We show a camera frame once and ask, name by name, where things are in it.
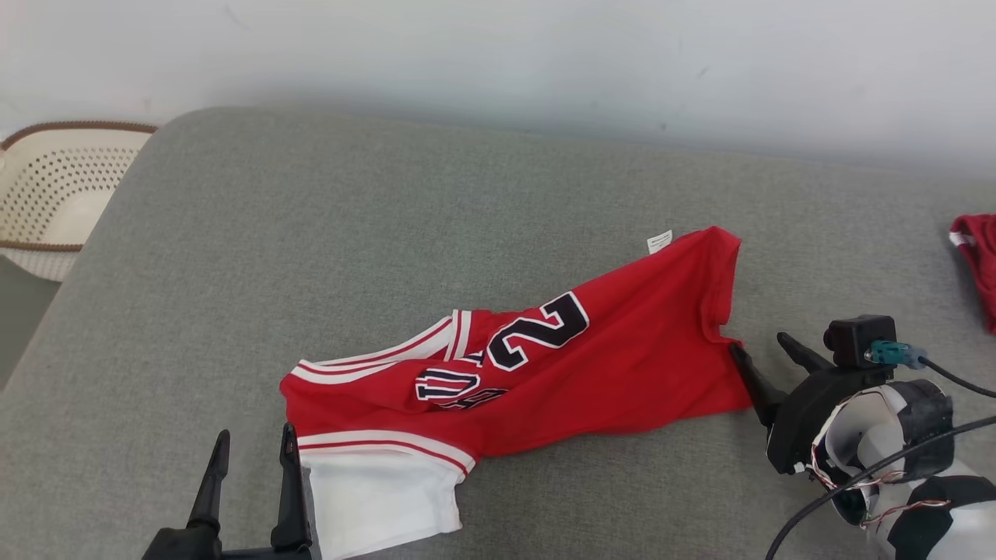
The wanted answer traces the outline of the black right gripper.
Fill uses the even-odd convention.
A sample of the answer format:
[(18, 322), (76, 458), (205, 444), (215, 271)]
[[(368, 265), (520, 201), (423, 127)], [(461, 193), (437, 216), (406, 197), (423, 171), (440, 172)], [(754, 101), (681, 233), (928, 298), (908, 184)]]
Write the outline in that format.
[(833, 409), (858, 391), (885, 385), (894, 377), (895, 366), (870, 369), (835, 366), (787, 332), (777, 333), (777, 343), (787, 357), (808, 376), (787, 394), (762, 375), (753, 358), (740, 344), (728, 351), (749, 394), (759, 422), (770, 429), (767, 457), (778, 474), (794, 474), (797, 464), (810, 460), (812, 443)]

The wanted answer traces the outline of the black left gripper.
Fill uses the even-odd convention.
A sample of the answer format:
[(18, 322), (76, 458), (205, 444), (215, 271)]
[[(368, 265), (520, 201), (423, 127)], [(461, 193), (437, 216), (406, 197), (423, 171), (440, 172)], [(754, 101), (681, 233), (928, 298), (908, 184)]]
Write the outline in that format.
[(296, 445), (296, 430), (284, 423), (279, 464), (282, 484), (277, 524), (270, 536), (272, 548), (222, 550), (220, 500), (228, 474), (230, 432), (222, 429), (200, 482), (187, 528), (161, 528), (142, 554), (142, 560), (313, 560), (312, 528), (303, 491), (303, 469)]

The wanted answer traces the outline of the red basketball jersey white sleeves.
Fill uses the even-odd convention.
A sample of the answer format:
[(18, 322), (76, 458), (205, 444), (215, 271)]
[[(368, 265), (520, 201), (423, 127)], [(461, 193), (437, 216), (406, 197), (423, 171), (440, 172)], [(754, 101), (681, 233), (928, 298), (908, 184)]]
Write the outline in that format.
[(722, 334), (741, 240), (712, 226), (518, 312), (454, 310), (280, 385), (321, 560), (459, 530), (484, 458), (748, 407)]

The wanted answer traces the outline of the red shorts white waistband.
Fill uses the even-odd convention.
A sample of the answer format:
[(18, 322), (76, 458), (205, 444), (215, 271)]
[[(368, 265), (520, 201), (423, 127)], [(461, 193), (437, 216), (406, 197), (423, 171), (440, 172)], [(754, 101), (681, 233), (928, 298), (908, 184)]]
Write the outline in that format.
[(949, 241), (969, 266), (986, 328), (996, 336), (996, 213), (958, 216)]

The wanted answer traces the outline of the cream perforated laundry basket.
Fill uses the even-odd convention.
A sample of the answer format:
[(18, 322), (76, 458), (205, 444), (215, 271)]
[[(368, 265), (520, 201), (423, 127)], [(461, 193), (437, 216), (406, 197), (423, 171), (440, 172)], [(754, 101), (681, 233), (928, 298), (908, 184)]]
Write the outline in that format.
[(30, 125), (0, 142), (0, 256), (64, 282), (115, 188), (157, 128), (115, 121)]

